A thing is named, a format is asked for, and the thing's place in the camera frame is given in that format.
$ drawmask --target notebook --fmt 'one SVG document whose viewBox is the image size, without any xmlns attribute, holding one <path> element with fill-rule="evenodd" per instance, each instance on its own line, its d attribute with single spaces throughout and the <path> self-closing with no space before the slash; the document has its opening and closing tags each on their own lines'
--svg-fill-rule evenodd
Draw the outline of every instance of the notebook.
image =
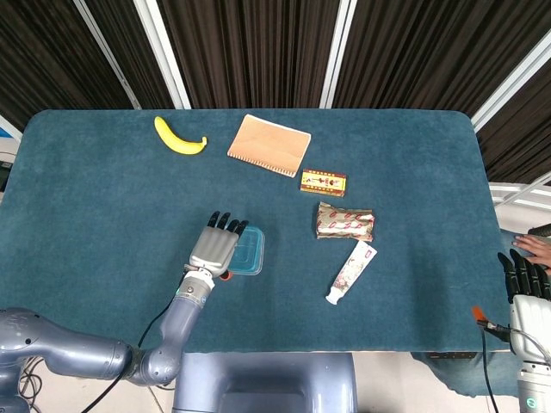
<svg viewBox="0 0 551 413">
<path fill-rule="evenodd" d="M 309 143 L 310 133 L 247 114 L 227 155 L 294 178 Z"/>
</svg>

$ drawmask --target blue plastic container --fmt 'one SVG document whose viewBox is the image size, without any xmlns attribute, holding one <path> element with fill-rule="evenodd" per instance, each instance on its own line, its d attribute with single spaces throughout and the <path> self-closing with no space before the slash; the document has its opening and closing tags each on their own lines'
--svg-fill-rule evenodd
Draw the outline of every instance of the blue plastic container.
<svg viewBox="0 0 551 413">
<path fill-rule="evenodd" d="M 235 247 L 228 271 L 239 275 L 256 275 L 262 270 L 264 233 L 255 226 L 247 226 Z"/>
</svg>

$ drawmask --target table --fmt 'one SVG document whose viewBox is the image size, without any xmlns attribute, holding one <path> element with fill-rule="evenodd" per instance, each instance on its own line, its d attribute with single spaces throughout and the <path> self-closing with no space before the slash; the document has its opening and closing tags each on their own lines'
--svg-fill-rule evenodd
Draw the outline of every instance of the table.
<svg viewBox="0 0 551 413">
<path fill-rule="evenodd" d="M 344 198 L 227 157 L 245 114 L 310 132 L 301 167 L 347 174 Z M 169 150 L 156 115 L 206 150 Z M 321 200 L 375 210 L 378 255 L 337 306 L 325 295 L 355 242 L 315 238 Z M 263 230 L 263 271 L 217 282 L 189 352 L 478 351 L 471 306 L 508 320 L 469 118 L 398 109 L 42 112 L 0 206 L 2 306 L 135 344 L 214 210 Z"/>
</svg>

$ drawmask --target yellow banana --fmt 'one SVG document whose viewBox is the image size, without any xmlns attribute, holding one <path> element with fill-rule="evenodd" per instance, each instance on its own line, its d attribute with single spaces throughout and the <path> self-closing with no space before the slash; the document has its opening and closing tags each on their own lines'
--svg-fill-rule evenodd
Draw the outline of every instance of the yellow banana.
<svg viewBox="0 0 551 413">
<path fill-rule="evenodd" d="M 196 155 L 207 146 L 207 137 L 203 136 L 202 142 L 188 142 L 178 138 L 160 116 L 155 117 L 155 129 L 158 136 L 161 137 L 164 144 L 171 148 L 174 152 L 184 155 Z"/>
</svg>

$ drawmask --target human hand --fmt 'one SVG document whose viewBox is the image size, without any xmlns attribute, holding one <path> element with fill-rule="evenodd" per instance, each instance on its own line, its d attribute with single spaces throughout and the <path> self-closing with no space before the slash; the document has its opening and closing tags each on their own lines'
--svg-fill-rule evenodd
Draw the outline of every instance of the human hand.
<svg viewBox="0 0 551 413">
<path fill-rule="evenodd" d="M 544 243 L 531 235 L 517 236 L 515 239 L 517 241 L 513 245 L 534 254 L 534 256 L 527 256 L 526 259 L 533 264 L 545 265 L 548 267 L 545 270 L 546 274 L 551 275 L 551 244 Z"/>
</svg>

